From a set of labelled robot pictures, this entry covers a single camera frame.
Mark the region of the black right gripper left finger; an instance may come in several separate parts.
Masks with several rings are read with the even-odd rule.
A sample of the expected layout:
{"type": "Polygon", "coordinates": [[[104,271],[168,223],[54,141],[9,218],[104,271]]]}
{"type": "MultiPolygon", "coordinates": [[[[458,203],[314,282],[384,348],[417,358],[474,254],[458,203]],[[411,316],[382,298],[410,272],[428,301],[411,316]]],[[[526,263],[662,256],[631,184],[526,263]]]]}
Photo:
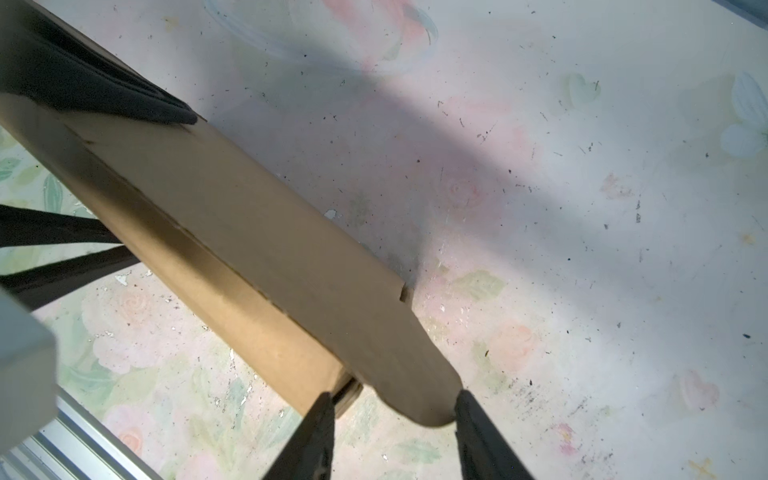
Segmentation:
{"type": "Polygon", "coordinates": [[[335,408],[329,392],[321,393],[304,416],[264,480],[329,480],[335,437],[335,408]]]}

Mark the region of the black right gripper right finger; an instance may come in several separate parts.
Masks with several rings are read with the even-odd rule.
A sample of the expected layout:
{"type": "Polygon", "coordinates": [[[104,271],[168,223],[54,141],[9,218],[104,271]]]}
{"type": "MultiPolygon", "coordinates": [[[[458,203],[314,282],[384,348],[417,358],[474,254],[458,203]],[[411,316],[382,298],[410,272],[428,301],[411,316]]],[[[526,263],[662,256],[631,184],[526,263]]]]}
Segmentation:
{"type": "Polygon", "coordinates": [[[463,480],[534,479],[468,390],[458,394],[455,424],[463,480]]]}

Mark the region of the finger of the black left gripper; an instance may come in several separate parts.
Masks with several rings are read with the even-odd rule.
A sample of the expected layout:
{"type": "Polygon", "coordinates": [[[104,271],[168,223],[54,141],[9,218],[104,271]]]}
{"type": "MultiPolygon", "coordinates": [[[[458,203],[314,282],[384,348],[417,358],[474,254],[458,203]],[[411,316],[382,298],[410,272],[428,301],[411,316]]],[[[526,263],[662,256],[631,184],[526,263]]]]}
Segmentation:
{"type": "Polygon", "coordinates": [[[73,291],[140,262],[102,222],[3,205],[1,246],[80,243],[111,244],[96,253],[3,275],[1,287],[29,310],[37,310],[73,291]]]}
{"type": "Polygon", "coordinates": [[[28,1],[1,3],[1,91],[59,111],[161,124],[198,119],[186,103],[97,53],[28,1]]]}

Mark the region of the brown cardboard box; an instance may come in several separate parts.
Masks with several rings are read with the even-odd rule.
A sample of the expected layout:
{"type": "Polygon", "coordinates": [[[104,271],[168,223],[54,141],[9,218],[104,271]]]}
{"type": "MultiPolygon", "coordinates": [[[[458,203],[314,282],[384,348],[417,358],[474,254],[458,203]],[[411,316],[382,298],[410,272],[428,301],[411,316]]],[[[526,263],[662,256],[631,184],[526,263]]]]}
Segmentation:
{"type": "Polygon", "coordinates": [[[400,277],[199,115],[161,124],[1,91],[1,123],[300,413],[364,386],[454,420],[462,382],[400,277]]]}

